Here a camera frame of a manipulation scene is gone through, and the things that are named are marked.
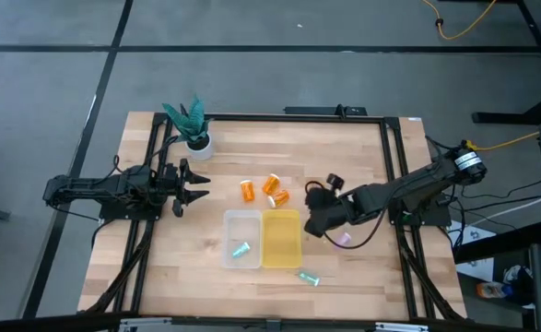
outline yellow plastic container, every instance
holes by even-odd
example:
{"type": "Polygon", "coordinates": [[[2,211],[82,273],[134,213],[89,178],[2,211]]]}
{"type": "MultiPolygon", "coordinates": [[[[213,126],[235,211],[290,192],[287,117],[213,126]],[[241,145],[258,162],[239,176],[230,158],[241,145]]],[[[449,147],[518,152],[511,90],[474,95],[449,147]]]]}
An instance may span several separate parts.
{"type": "Polygon", "coordinates": [[[297,210],[265,210],[262,213],[263,267],[300,267],[300,243],[300,217],[297,210]]]}

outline wooden table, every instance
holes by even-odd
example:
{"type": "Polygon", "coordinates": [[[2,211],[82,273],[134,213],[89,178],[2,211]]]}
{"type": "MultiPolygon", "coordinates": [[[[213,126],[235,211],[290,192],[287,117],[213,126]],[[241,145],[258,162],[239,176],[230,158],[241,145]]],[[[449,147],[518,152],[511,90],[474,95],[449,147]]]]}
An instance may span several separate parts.
{"type": "MultiPolygon", "coordinates": [[[[143,163],[153,114],[128,114],[119,149],[121,168],[143,163]]],[[[416,118],[400,118],[400,123],[408,167],[413,171],[429,163],[424,129],[416,118]]],[[[172,145],[168,162],[188,158],[194,172],[211,179],[210,184],[193,188],[210,190],[210,194],[186,207],[181,219],[173,216],[172,199],[168,200],[155,224],[140,314],[408,318],[394,228],[386,217],[374,238],[357,250],[341,250],[324,238],[303,233],[302,268],[321,277],[318,287],[299,280],[297,270],[221,266],[223,213],[227,209],[267,209],[260,190],[269,173],[278,174],[289,190],[291,199],[285,208],[300,212],[301,225],[309,216],[303,203],[303,186],[308,181],[324,182],[334,172],[346,180],[344,190],[386,182],[378,125],[213,121],[210,133],[216,149],[211,160],[193,161],[183,143],[172,145]],[[254,182],[257,197],[251,204],[241,200],[240,181],[244,179],[254,182]]],[[[393,132],[390,142],[396,156],[393,132]]],[[[395,157],[394,164],[398,177],[395,157]]],[[[347,225],[330,234],[337,237],[346,231],[352,236],[350,244],[355,244],[365,239],[374,223],[347,225]]],[[[119,272],[129,225],[129,220],[117,220],[98,234],[80,310],[98,300],[119,272]]],[[[422,229],[421,236],[429,276],[453,309],[465,315],[448,239],[436,228],[422,229]]],[[[423,315],[419,282],[415,276],[413,280],[423,315]]],[[[133,285],[133,281],[128,283],[124,309],[130,307],[133,285]]]]}

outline floor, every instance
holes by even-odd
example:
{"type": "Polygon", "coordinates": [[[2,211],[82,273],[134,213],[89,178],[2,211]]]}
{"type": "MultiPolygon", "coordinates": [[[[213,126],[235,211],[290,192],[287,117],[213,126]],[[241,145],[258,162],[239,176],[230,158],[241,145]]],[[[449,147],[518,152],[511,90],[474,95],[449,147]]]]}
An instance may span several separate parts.
{"type": "MultiPolygon", "coordinates": [[[[541,29],[541,5],[527,1],[541,29]]],[[[0,0],[0,44],[110,45],[124,0],[75,3],[0,0]]],[[[484,4],[436,3],[453,34],[484,4]]],[[[418,0],[135,1],[122,45],[532,45],[518,8],[496,5],[457,41],[443,41],[431,9],[418,0]]],[[[52,211],[46,181],[66,173],[106,61],[106,53],[0,53],[0,319],[21,314],[52,211]]],[[[212,113],[281,113],[285,106],[365,106],[370,114],[421,117],[445,144],[493,145],[531,126],[473,124],[474,111],[523,112],[541,100],[541,57],[500,54],[119,53],[100,106],[82,176],[110,168],[129,111],[160,111],[194,94],[212,113]]],[[[484,155],[487,179],[469,195],[502,194],[541,179],[534,140],[484,155]]],[[[541,194],[541,185],[520,196],[541,194]]],[[[489,202],[464,199],[466,207],[489,202]]],[[[489,215],[497,209],[482,213],[489,215]]],[[[72,210],[96,215],[98,206],[72,210]]],[[[476,216],[468,216],[475,221],[476,216]]],[[[541,220],[541,206],[501,222],[541,220]]],[[[505,227],[484,223],[491,231],[505,227]]],[[[70,217],[39,315],[76,310],[96,224],[70,217]]],[[[467,300],[477,321],[517,324],[517,317],[467,300]]]]}

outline yellow cable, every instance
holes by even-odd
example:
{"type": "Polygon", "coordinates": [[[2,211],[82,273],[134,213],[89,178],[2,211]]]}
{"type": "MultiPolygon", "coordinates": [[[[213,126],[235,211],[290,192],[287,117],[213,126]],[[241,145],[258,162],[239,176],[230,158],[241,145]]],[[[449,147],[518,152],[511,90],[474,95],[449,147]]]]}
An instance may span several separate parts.
{"type": "Polygon", "coordinates": [[[467,140],[466,141],[466,146],[468,148],[471,148],[473,151],[491,151],[492,149],[507,147],[507,146],[512,145],[514,143],[518,143],[518,142],[520,142],[522,140],[525,140],[527,138],[538,136],[539,134],[540,134],[539,132],[535,132],[535,133],[532,133],[532,134],[524,135],[522,137],[518,137],[518,138],[513,139],[511,141],[507,141],[507,142],[504,142],[504,143],[501,143],[501,144],[498,144],[496,146],[489,147],[489,148],[480,148],[480,147],[476,146],[475,143],[473,143],[472,141],[467,140]]]}
{"type": "MultiPolygon", "coordinates": [[[[432,7],[432,9],[434,10],[434,13],[436,13],[436,18],[441,18],[440,17],[440,12],[438,11],[438,9],[436,8],[435,5],[433,5],[430,1],[428,0],[421,0],[423,1],[426,5],[432,7]]],[[[485,9],[485,11],[473,22],[471,23],[471,25],[466,28],[465,30],[463,30],[463,32],[457,34],[457,35],[454,35],[454,36],[451,36],[451,37],[448,37],[444,34],[444,31],[442,31],[442,24],[441,23],[438,23],[436,24],[438,26],[438,32],[439,34],[443,37],[443,39],[447,40],[447,41],[452,41],[452,40],[455,40],[463,35],[465,35],[468,31],[470,31],[472,28],[474,28],[478,23],[479,21],[481,21],[481,19],[483,19],[485,17],[485,15],[488,14],[489,10],[491,10],[491,8],[493,7],[493,5],[495,5],[495,3],[497,2],[498,0],[493,0],[491,1],[491,3],[489,4],[489,6],[485,9]]]]}

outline white pot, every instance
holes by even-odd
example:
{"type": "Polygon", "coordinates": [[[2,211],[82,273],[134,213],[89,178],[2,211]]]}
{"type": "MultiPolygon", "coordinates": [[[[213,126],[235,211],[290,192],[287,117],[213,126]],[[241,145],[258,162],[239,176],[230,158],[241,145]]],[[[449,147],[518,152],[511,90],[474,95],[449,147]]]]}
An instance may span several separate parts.
{"type": "Polygon", "coordinates": [[[203,149],[193,150],[188,147],[188,142],[184,142],[184,144],[194,160],[207,160],[213,157],[213,153],[215,153],[215,149],[213,148],[213,137],[210,134],[208,134],[208,144],[203,149]]]}

